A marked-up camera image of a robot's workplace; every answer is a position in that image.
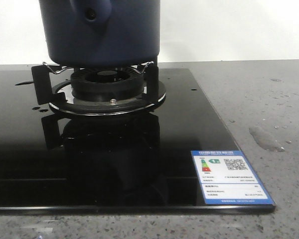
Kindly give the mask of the black round gas burner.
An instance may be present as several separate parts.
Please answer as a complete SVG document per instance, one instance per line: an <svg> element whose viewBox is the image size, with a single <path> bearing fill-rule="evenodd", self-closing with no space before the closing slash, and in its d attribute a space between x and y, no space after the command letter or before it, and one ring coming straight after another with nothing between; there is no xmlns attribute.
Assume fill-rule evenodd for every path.
<svg viewBox="0 0 299 239"><path fill-rule="evenodd" d="M86 68L70 77L72 95L80 100L108 102L111 99L125 100L141 94L144 76L129 68Z"/></svg>

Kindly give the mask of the dark blue cooking pot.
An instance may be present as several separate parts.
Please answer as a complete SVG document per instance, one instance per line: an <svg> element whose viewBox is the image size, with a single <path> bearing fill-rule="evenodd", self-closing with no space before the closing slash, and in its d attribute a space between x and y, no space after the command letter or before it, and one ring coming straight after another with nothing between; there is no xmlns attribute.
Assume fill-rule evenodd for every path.
<svg viewBox="0 0 299 239"><path fill-rule="evenodd" d="M155 59L158 0L41 0L50 59L62 66L121 67Z"/></svg>

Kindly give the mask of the black glass gas stove top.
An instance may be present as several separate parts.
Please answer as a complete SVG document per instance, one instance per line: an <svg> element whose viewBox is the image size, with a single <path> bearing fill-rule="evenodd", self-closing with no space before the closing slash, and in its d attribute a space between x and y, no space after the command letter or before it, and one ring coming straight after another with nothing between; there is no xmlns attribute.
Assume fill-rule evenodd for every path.
<svg viewBox="0 0 299 239"><path fill-rule="evenodd" d="M36 102L29 70L0 70L0 214L262 214L208 205L191 151L240 150L188 69L161 69L154 112L70 119Z"/></svg>

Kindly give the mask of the black metal pot support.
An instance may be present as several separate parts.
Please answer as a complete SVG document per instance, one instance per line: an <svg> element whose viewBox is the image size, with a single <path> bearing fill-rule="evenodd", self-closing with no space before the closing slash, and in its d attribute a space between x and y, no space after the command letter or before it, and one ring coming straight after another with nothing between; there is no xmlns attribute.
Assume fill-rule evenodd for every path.
<svg viewBox="0 0 299 239"><path fill-rule="evenodd" d="M159 69L153 61L136 67L127 66L97 69L106 70L120 68L129 68L137 73L143 74L145 82L143 92L125 100L111 99L108 102L93 102L74 97L72 95L70 79L52 86L50 74L61 74L68 69L67 67L63 68L58 65L50 66L46 63L34 66L31 71L37 102L39 105L49 104L52 110L67 115L110 117L146 110L152 111L165 101L166 89L158 78ZM75 68L73 73L82 69Z"/></svg>

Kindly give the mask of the blue energy efficiency label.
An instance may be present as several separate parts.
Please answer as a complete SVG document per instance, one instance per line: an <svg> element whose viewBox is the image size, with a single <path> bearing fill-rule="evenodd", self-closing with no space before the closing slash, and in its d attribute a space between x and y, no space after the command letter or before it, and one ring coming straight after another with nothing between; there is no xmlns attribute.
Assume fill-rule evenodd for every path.
<svg viewBox="0 0 299 239"><path fill-rule="evenodd" d="M191 151L208 205L274 205L242 151Z"/></svg>

